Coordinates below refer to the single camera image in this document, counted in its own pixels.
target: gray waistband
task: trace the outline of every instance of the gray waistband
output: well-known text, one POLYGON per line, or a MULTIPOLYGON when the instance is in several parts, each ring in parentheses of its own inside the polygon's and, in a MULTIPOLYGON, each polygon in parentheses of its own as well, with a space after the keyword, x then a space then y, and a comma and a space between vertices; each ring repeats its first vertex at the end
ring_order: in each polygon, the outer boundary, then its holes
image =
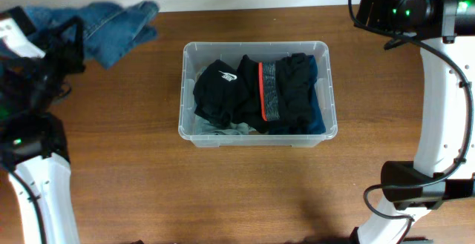
POLYGON ((264 111, 267 122, 279 120, 279 102, 277 97, 277 80, 275 77, 275 62, 262 64, 262 82, 264 92, 264 111))

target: red stripe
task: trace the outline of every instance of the red stripe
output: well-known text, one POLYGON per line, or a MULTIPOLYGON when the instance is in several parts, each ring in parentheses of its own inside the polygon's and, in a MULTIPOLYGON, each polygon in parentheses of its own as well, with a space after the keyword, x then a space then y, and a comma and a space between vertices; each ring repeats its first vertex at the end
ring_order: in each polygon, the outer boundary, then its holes
POLYGON ((266 110, 264 109, 264 78, 262 71, 262 62, 259 62, 259 94, 261 95, 262 119, 267 122, 266 110))

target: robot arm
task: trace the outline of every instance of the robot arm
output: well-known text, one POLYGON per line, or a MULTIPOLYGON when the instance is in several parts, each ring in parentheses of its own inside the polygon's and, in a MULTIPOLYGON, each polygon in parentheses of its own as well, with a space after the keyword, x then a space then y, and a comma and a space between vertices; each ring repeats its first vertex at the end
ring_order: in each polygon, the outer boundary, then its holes
MULTIPOLYGON (((472 2, 475 0, 361 0, 357 19, 376 29, 374 33, 412 33, 412 39, 421 40, 448 56, 467 79, 472 80, 474 69, 471 66, 475 62, 472 2)), ((404 42, 389 42, 385 49, 400 44, 404 42)), ((398 185, 399 189, 383 188, 384 196, 376 209, 392 218, 408 216, 412 219, 386 219, 373 214, 352 233, 353 243, 401 243, 413 222, 436 210, 443 202, 475 197, 474 150, 468 149, 464 161, 457 162, 463 155, 462 145, 473 147, 470 142, 464 142, 467 133, 469 136, 472 133, 473 114, 468 113, 466 107, 472 105, 473 108, 473 102, 467 100, 466 93, 467 89, 473 92, 473 88, 471 85, 465 87, 459 73, 438 56, 425 49, 421 50, 421 55, 425 94, 418 153, 414 162, 387 162, 384 165, 381 183, 398 185), (459 167, 446 180, 418 186, 443 177, 454 164, 459 167)))
POLYGON ((66 137, 61 121, 46 112, 51 102, 71 91, 63 91, 64 78, 85 69, 79 19, 71 19, 50 36, 73 25, 79 32, 74 43, 44 53, 12 18, 0 21, 5 28, 0 39, 21 57, 0 62, 0 163, 18 198, 27 244, 79 244, 66 137))

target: blue jeans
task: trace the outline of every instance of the blue jeans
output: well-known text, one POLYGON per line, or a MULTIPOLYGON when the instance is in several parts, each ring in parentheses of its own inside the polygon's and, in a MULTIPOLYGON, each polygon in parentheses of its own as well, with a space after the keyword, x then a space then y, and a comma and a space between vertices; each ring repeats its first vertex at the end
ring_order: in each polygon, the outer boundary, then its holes
MULTIPOLYGON (((42 48, 48 42, 48 30, 58 27, 74 16, 84 22, 84 52, 86 59, 97 60, 108 69, 139 44, 157 37, 157 31, 147 25, 158 14, 152 1, 142 1, 131 7, 110 2, 97 2, 81 8, 50 9, 25 7, 24 11, 36 27, 28 39, 42 48)), ((74 40, 75 29, 66 30, 63 40, 74 40)))

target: logo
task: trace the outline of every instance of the logo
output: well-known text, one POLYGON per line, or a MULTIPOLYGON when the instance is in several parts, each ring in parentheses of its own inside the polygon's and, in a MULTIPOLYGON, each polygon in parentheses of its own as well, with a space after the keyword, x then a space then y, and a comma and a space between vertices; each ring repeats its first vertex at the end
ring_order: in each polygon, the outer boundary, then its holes
POLYGON ((230 82, 230 81, 234 81, 236 80, 238 77, 234 74, 230 74, 230 73, 223 73, 222 71, 218 71, 220 73, 222 73, 223 75, 221 77, 223 77, 223 79, 225 79, 226 81, 230 82))

